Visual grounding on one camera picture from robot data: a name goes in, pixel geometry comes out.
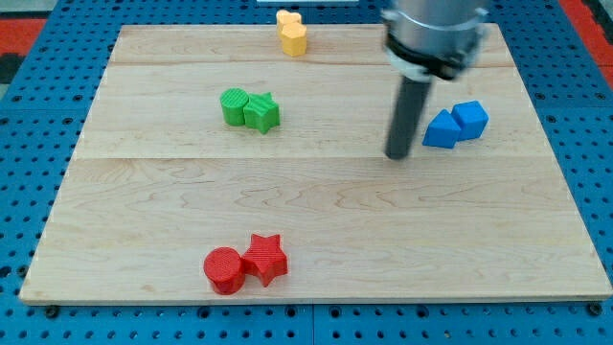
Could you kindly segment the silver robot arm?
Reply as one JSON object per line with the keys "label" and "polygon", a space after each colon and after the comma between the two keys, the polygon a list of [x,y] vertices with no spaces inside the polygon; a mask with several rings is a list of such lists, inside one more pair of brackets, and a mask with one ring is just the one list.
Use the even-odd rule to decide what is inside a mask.
{"label": "silver robot arm", "polygon": [[451,81],[472,66],[487,33],[488,0],[393,0],[381,11],[385,51],[410,81]]}

